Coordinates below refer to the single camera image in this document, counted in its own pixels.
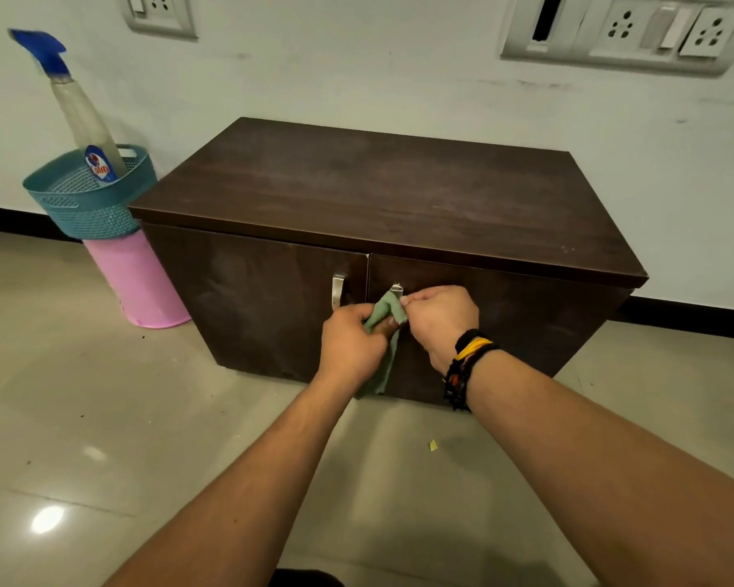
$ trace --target bottle label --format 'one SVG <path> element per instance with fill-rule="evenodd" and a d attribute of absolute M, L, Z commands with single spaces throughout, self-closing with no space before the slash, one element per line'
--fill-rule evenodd
<path fill-rule="evenodd" d="M 117 180 L 117 173 L 114 172 L 112 164 L 98 146 L 90 144 L 84 149 L 84 161 L 99 181 L 111 183 Z"/>

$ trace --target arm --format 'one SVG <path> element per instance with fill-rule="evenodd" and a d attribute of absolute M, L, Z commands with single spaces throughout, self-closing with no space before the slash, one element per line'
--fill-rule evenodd
<path fill-rule="evenodd" d="M 104 587 L 269 582 L 334 425 L 397 328 L 387 318 L 367 335 L 370 313 L 372 305 L 353 305 L 332 315 L 312 383 Z"/>
<path fill-rule="evenodd" d="M 478 308 L 455 286 L 405 303 L 445 374 Z M 503 351 L 476 364 L 467 403 L 601 582 L 734 585 L 732 478 Z"/>

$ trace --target cabinet top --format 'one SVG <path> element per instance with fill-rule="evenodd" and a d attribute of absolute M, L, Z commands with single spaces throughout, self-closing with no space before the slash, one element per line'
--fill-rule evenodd
<path fill-rule="evenodd" d="M 636 288 L 568 152 L 241 118 L 130 206 L 144 222 Z"/>

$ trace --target blue spray nozzle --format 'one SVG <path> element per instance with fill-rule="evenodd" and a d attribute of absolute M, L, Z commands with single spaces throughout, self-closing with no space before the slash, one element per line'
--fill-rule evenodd
<path fill-rule="evenodd" d="M 60 57 L 66 50 L 65 45 L 49 33 L 42 30 L 9 29 L 9 36 L 33 54 L 47 76 L 70 76 L 68 66 Z"/>

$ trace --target blue basket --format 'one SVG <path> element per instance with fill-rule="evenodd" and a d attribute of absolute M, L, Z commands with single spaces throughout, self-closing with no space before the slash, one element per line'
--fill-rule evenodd
<path fill-rule="evenodd" d="M 153 161 L 141 146 L 119 148 L 135 152 L 123 157 L 128 174 L 101 186 L 81 151 L 73 150 L 40 167 L 22 182 L 66 235 L 96 240 L 130 235 L 139 228 L 127 205 L 158 181 Z"/>

